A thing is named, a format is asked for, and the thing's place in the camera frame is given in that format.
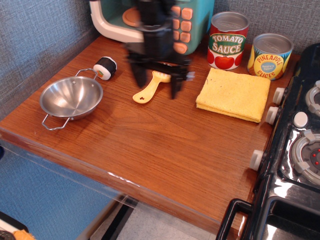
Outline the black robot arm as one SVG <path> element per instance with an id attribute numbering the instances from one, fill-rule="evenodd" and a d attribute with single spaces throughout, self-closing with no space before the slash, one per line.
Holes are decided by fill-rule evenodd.
<path id="1" fill-rule="evenodd" d="M 170 75 L 174 99 L 183 82 L 195 77 L 195 72 L 189 71 L 191 60 L 174 49 L 172 7 L 176 2 L 137 0 L 135 3 L 140 14 L 138 30 L 143 34 L 143 42 L 129 42 L 124 46 L 136 83 L 141 88 L 145 86 L 147 69 Z"/>

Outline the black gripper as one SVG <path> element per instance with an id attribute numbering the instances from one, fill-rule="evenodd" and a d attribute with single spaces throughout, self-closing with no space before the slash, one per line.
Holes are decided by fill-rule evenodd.
<path id="1" fill-rule="evenodd" d="M 142 88 L 147 82 L 147 69 L 171 76 L 171 98 L 175 99 L 183 81 L 191 81 L 195 73 L 189 71 L 191 60 L 174 49 L 173 25 L 142 25 L 144 42 L 129 42 L 124 45 L 128 62 L 137 85 Z"/>

